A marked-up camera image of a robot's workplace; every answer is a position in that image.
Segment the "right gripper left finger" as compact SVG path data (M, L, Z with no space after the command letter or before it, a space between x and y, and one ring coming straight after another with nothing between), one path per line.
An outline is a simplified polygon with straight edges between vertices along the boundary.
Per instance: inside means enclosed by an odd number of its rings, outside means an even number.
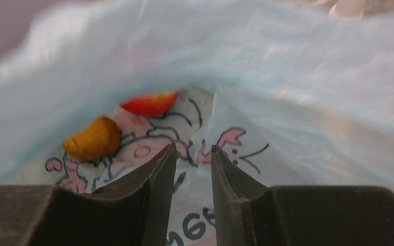
M0 245L165 245L177 150L91 194L0 186Z

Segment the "blue plastic bag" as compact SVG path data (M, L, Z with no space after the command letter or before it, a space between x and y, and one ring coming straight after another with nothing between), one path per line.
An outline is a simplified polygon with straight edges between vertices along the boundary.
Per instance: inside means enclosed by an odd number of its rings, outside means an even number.
M168 91L163 115L120 107ZM120 147L76 160L63 141L101 116ZM0 186L91 194L169 144L165 245L218 245L213 146L269 188L394 192L394 19L341 23L274 1L67 2L0 59Z

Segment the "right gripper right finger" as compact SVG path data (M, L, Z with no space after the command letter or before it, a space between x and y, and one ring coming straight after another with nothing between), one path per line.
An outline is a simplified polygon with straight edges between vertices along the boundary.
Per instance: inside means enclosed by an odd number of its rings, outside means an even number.
M377 186L266 187L211 149L218 245L394 245L394 192Z

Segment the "red fake fruit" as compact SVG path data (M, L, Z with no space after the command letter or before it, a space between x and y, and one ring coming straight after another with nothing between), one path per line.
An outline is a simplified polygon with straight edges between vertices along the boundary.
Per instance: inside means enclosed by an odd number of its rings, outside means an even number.
M120 107L138 116L157 117L163 115L175 104L178 94L178 91L168 91L140 95L120 103Z

